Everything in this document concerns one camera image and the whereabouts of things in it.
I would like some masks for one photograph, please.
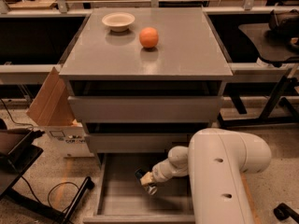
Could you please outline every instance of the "black table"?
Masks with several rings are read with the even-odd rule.
[[[5,159],[0,159],[0,200],[4,197],[9,197],[10,200],[15,203],[31,210],[43,217],[47,217],[55,223],[68,223],[71,215],[74,213],[78,202],[83,196],[86,189],[92,189],[94,183],[90,177],[86,177],[77,194],[75,195],[72,203],[65,213],[58,211],[52,207],[45,204],[39,203],[35,200],[31,200],[25,196],[22,196],[13,189],[15,183],[21,178],[21,176],[30,168],[30,166],[36,161],[36,159],[41,155],[43,149],[30,145],[27,147],[21,157],[14,163],[14,167],[7,162]]]
[[[289,48],[287,38],[279,36],[270,30],[268,23],[242,24],[239,26],[239,29],[249,38],[249,42],[253,43],[258,50],[259,58],[263,62],[271,63],[275,67],[280,67],[284,63],[295,63],[295,65],[286,71],[279,83],[272,90],[270,98],[258,118],[224,120],[221,114],[219,114],[218,120],[220,126],[223,129],[227,129],[234,126],[299,122],[299,114],[285,97],[281,98],[288,86],[295,84],[297,81],[293,76],[298,68],[299,53]],[[281,106],[286,106],[291,115],[288,117],[269,118],[277,103]]]

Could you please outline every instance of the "open drawer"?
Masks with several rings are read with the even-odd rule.
[[[106,154],[101,166],[98,202],[83,223],[195,223],[189,178],[173,178],[150,196],[135,177],[166,158],[166,153]]]

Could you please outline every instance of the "cardboard box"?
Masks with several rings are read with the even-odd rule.
[[[72,126],[46,126],[44,130],[51,143],[58,148],[64,157],[93,157],[86,145],[85,132],[80,123]]]
[[[53,67],[26,114],[39,126],[70,126],[75,116],[67,98],[64,81]]]

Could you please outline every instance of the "orange fruit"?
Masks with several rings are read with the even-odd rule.
[[[139,41],[145,49],[151,49],[158,44],[159,35],[156,29],[146,27],[139,33]]]

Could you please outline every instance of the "floor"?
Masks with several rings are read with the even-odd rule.
[[[249,112],[246,117],[258,116],[265,101],[266,97],[262,99],[244,98]],[[292,100],[292,103],[295,107],[299,105],[298,100],[295,99]],[[25,114],[28,108],[26,103],[7,101],[7,108],[16,122],[32,122]],[[239,117],[229,99],[225,99],[221,113],[225,119]],[[274,113],[280,115],[284,111],[277,107]],[[16,124],[11,121],[10,116],[2,106],[0,106],[0,117],[5,120],[8,128],[16,127]],[[295,223],[291,218],[279,222],[273,215],[273,209],[279,203],[286,203],[294,210],[299,209],[299,192],[297,191],[299,189],[299,125],[255,126],[234,128],[234,130],[261,136],[272,151],[271,164],[264,172],[246,175],[260,222],[262,224]],[[24,177],[42,203],[48,204],[50,190],[60,183],[73,182],[79,186],[86,176],[90,176],[97,185],[100,168],[95,158],[65,158],[61,150],[46,135],[36,139],[35,145],[42,147],[44,152],[25,173]],[[72,223],[79,224],[82,223],[84,217],[93,216],[98,195],[96,187],[86,192],[82,202],[78,205],[77,211],[72,216]],[[27,184],[22,179],[18,181],[14,189],[27,197],[33,198]],[[59,186],[50,193],[51,205],[58,210],[64,210],[76,191],[76,188],[71,184]],[[10,223],[48,224],[54,222],[27,211],[7,199],[3,199],[0,202],[0,224]]]

